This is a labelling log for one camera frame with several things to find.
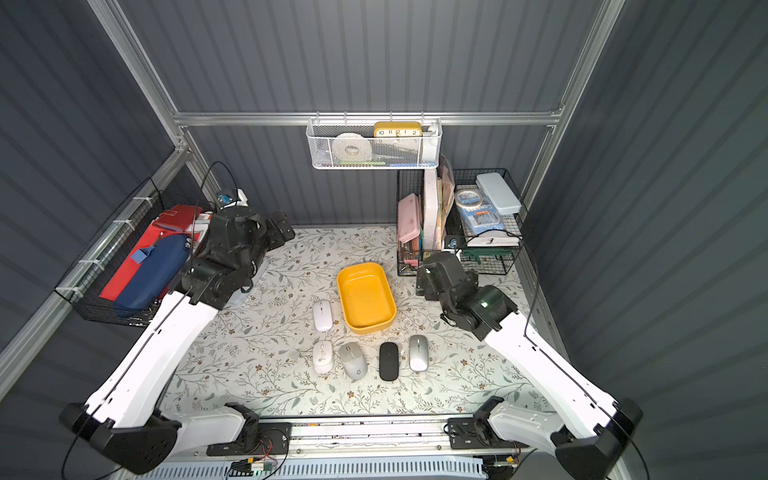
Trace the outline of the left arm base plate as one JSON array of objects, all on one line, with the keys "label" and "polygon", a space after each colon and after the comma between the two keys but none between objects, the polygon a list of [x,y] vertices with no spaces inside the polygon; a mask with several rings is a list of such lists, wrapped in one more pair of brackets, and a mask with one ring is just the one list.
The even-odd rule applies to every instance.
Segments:
[{"label": "left arm base plate", "polygon": [[289,451],[291,432],[289,422],[246,425],[233,441],[209,445],[206,454],[210,457],[284,455]]}]

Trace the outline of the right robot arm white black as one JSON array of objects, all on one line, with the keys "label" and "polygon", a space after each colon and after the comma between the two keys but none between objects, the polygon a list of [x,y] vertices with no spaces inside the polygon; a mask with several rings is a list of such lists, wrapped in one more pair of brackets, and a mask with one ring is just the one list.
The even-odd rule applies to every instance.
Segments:
[{"label": "right robot arm white black", "polygon": [[448,252],[436,253],[420,269],[439,301],[442,320],[471,333],[504,357],[531,382],[552,409],[536,413],[500,396],[486,400],[471,423],[447,426],[457,448],[526,445],[554,456],[574,479],[627,479],[623,456],[635,444],[643,417],[632,400],[618,401],[587,380],[531,326],[513,300]]}]

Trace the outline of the black mouse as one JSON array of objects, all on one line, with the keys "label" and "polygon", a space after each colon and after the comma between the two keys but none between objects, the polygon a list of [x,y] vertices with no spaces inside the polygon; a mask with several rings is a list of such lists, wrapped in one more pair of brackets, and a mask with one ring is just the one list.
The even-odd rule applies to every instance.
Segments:
[{"label": "black mouse", "polygon": [[395,381],[399,376],[399,348],[394,342],[384,342],[379,349],[379,377],[386,382]]}]

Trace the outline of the small white mouse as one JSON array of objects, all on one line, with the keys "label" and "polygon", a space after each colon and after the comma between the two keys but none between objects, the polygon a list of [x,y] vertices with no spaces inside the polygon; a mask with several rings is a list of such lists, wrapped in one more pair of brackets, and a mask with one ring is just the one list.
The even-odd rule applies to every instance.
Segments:
[{"label": "small white mouse", "polygon": [[312,366],[318,375],[326,375],[334,368],[333,345],[328,340],[320,340],[312,350]]}]

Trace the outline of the grey mouse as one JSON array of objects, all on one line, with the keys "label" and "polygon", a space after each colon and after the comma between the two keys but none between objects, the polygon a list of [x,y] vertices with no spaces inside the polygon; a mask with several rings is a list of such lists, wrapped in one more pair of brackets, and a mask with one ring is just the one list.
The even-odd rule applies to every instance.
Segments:
[{"label": "grey mouse", "polygon": [[368,365],[358,342],[348,342],[342,345],[339,348],[338,356],[345,373],[353,381],[361,380],[366,376]]}]

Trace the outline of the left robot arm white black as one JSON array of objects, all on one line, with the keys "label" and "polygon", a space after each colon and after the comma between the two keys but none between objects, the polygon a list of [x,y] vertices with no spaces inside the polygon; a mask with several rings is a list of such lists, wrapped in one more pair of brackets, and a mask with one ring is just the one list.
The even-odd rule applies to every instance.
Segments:
[{"label": "left robot arm white black", "polygon": [[117,466],[137,475],[168,457],[213,446],[250,453],[259,416],[237,402],[208,413],[164,414],[159,403],[182,357],[236,292],[249,291],[265,254],[294,239],[285,213],[264,216],[229,206],[209,223],[202,252],[170,280],[170,292],[110,377],[83,403],[67,404],[60,423]]}]

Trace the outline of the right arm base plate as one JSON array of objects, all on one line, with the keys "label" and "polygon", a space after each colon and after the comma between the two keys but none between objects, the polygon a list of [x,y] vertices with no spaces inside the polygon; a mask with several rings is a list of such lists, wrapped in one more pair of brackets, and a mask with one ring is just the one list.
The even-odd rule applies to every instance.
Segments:
[{"label": "right arm base plate", "polygon": [[449,418],[443,426],[443,433],[449,438],[453,450],[528,448],[525,443],[502,440],[486,420],[474,418]]}]

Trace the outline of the silver mouse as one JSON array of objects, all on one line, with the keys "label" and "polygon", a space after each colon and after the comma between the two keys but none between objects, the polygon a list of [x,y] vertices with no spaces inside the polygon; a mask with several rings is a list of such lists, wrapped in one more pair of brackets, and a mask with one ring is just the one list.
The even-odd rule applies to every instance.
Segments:
[{"label": "silver mouse", "polygon": [[409,339],[409,366],[417,373],[429,367],[429,343],[424,335],[413,335]]}]

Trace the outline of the yellow storage box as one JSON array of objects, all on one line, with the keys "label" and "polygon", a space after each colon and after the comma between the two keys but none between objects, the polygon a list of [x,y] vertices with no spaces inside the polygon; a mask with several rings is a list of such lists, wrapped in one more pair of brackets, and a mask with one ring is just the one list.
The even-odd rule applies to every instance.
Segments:
[{"label": "yellow storage box", "polygon": [[394,322],[397,307],[381,265],[366,262],[343,268],[337,287],[345,323],[353,333],[372,334]]}]

